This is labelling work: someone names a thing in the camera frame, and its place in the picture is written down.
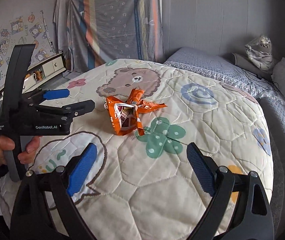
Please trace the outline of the orange snack wrapper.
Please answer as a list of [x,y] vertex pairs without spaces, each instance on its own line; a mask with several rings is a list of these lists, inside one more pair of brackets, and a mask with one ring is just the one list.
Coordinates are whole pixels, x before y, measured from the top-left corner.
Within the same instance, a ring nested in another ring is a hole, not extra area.
[[104,104],[108,111],[112,127],[116,135],[124,136],[137,130],[139,136],[145,134],[140,119],[140,114],[150,113],[161,108],[167,107],[164,103],[154,103],[142,99],[145,91],[141,89],[132,89],[126,102],[109,96]]

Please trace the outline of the white hanging garment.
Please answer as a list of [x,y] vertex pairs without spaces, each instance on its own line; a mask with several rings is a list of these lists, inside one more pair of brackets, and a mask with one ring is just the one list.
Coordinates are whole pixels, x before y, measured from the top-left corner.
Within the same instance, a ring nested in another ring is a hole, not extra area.
[[53,14],[57,51],[68,56],[68,9],[69,0],[57,0]]

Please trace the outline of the cartoon wall sticker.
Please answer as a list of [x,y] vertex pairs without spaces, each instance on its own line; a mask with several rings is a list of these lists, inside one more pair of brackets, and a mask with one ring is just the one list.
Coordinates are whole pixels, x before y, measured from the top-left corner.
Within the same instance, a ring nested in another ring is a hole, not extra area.
[[31,66],[54,55],[44,12],[34,11],[0,25],[0,90],[3,89],[7,68],[16,45],[34,44]]

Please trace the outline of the grey quilted sofa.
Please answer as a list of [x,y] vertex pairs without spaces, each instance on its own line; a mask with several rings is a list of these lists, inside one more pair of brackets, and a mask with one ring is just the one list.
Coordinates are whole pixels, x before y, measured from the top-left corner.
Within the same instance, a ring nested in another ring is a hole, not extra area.
[[267,119],[271,150],[275,154],[274,192],[271,199],[274,231],[276,239],[285,239],[285,94],[270,75],[259,73],[257,68],[240,68],[245,61],[237,56],[231,63],[222,57],[184,47],[170,56],[165,64],[222,81],[248,92],[258,100]]

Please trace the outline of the grey bolster pillow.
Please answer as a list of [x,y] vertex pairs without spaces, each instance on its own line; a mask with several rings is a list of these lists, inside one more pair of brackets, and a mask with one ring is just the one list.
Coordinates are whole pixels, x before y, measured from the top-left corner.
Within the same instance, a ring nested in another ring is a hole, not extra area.
[[251,61],[249,61],[246,57],[242,55],[232,53],[231,62],[235,66],[257,75],[259,78],[271,81],[271,74],[269,74],[268,72],[263,72],[262,70],[257,68]]

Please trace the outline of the cartoon bear quilt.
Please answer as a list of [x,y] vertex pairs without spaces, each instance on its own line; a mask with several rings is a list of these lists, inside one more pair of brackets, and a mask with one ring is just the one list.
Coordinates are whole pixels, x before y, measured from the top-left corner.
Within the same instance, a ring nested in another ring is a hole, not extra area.
[[[145,91],[143,100],[167,107],[140,114],[143,136],[137,130],[116,135],[106,98],[126,102],[134,88]],[[211,201],[187,159],[190,143],[233,173],[257,172],[270,203],[274,165],[268,125],[249,93],[187,70],[124,59],[58,89],[70,95],[42,106],[93,100],[95,109],[70,116],[69,134],[43,137],[27,171],[50,173],[94,144],[97,158],[72,200],[95,239],[189,239]],[[9,177],[0,180],[0,206],[9,230],[20,184]],[[45,195],[57,231],[66,235],[52,193]],[[218,235],[227,230],[237,198],[232,193]]]

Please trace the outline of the tiger toy in plastic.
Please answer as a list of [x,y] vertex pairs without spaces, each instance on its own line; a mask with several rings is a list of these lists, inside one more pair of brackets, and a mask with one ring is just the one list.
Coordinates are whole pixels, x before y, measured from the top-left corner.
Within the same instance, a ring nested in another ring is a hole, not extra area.
[[270,38],[261,35],[245,45],[248,59],[258,69],[269,72],[275,66]]

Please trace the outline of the white low cabinet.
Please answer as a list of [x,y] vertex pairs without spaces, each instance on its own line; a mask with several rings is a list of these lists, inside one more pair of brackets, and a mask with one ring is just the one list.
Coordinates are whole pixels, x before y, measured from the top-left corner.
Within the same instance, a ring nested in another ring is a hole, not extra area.
[[67,68],[63,53],[53,55],[28,68],[22,92],[31,92],[65,71]]

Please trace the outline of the striped grey hanging sheet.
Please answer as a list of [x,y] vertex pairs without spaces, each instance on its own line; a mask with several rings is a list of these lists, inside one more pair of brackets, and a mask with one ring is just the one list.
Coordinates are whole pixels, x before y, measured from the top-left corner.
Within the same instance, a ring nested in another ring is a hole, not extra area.
[[72,70],[116,59],[164,61],[160,0],[69,0],[68,6]]

